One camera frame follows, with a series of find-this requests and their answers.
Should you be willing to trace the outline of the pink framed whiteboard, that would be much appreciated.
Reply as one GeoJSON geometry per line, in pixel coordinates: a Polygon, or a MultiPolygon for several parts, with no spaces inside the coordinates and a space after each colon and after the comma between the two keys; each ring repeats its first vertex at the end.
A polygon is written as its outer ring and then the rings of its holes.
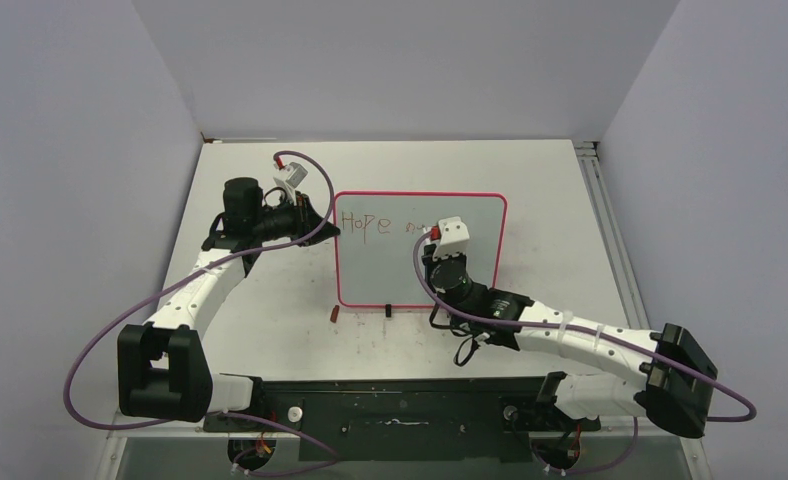
{"type": "Polygon", "coordinates": [[[499,193],[342,191],[335,196],[337,292],[347,307],[429,308],[413,269],[424,230],[458,216],[470,230],[468,272],[496,283],[508,202],[499,193]]]}

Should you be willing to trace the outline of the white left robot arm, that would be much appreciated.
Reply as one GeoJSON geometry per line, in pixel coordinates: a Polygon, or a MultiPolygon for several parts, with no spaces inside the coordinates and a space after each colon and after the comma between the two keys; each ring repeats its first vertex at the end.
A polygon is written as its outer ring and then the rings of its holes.
{"type": "Polygon", "coordinates": [[[193,279],[143,324],[120,331],[118,398],[124,415],[198,422],[229,411],[243,430],[265,423],[268,403],[253,393],[255,380],[211,372],[202,338],[231,291],[251,272],[264,243],[285,238],[307,247],[339,235],[306,194],[288,185],[281,189],[280,202],[271,206],[256,179],[226,181],[224,210],[202,244],[193,279]]]}

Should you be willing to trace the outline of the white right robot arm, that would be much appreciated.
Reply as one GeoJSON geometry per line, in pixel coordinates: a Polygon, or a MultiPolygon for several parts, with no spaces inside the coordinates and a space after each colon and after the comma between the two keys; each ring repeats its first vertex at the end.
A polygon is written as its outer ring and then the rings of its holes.
{"type": "Polygon", "coordinates": [[[450,328],[472,348],[492,345],[555,355],[594,368],[586,375],[553,372],[535,402],[539,421],[560,428],[570,420],[645,416],[679,437],[705,434],[717,367],[690,331],[614,327],[552,309],[527,296],[473,281],[466,258],[436,260],[421,252],[424,278],[450,314],[450,328]]]}

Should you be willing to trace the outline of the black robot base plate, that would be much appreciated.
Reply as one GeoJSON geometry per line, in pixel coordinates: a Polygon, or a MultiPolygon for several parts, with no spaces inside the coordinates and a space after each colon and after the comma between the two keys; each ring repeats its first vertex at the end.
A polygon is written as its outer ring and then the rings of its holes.
{"type": "Polygon", "coordinates": [[[526,435],[551,442],[599,420],[573,420],[555,405],[555,379],[506,377],[424,380],[254,382],[245,419],[211,417],[209,433],[272,432],[259,418],[306,433],[344,461],[525,462],[526,435]]]}

